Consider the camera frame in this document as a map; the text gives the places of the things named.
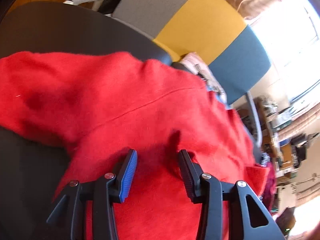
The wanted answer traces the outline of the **pink printed cushion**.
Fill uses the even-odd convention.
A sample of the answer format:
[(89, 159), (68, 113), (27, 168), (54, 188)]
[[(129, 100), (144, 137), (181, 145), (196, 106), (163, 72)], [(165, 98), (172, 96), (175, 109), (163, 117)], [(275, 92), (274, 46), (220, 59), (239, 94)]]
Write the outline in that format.
[(187, 70), (203, 79), (210, 90), (218, 94), (223, 103), (227, 103), (227, 94), (207, 64), (197, 53), (188, 53), (180, 61)]

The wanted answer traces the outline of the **red knit sweater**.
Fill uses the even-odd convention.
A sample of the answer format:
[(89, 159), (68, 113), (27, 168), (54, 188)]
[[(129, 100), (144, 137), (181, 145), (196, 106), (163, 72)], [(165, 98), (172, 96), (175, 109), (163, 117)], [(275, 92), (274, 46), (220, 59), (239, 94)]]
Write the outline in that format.
[(186, 150), (220, 181), (257, 195), (268, 169), (238, 115), (205, 83), (157, 60), (23, 51), (1, 59), (1, 236), (28, 239), (72, 180), (137, 168), (115, 206), (120, 239), (194, 239), (201, 208), (178, 167)]

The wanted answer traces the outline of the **wooden side shelf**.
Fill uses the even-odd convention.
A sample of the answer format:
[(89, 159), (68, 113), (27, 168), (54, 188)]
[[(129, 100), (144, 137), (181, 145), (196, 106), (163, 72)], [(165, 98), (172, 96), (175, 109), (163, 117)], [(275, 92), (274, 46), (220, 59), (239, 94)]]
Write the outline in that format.
[(245, 98), (246, 102), (237, 111), (256, 142), (258, 149), (254, 151), (254, 157), (257, 163), (262, 163), (263, 153), (266, 153), (274, 166), (277, 179), (294, 178), (298, 169), (294, 167), (291, 146), (281, 145), (278, 132), (272, 127), (272, 121), (278, 117), (278, 113), (268, 114), (271, 105), (265, 105), (262, 98), (254, 99), (250, 93), (246, 93)]

